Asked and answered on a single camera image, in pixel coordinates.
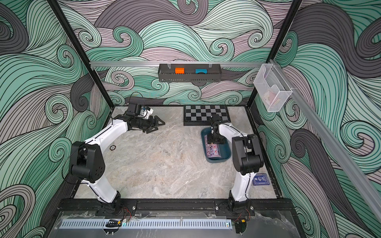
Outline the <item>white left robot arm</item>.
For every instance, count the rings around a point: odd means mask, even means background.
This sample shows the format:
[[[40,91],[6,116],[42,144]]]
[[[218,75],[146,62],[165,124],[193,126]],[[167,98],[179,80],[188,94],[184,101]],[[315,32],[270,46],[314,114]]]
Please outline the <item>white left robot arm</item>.
[[[103,204],[115,204],[120,195],[104,175],[106,165],[104,154],[113,142],[133,129],[149,134],[157,131],[165,122],[158,116],[148,118],[118,115],[99,133],[85,141],[77,141],[71,146],[68,173],[90,187]]]

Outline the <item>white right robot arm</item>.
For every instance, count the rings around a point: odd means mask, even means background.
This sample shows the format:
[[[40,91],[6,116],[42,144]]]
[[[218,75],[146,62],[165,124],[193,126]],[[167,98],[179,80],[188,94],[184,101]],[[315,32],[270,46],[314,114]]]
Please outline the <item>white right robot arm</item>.
[[[208,142],[224,144],[229,142],[234,169],[235,181],[229,194],[232,207],[243,206],[249,201],[250,185],[264,166],[263,152],[259,138],[255,134],[247,134],[235,128],[231,123],[221,120],[211,120],[211,132]]]

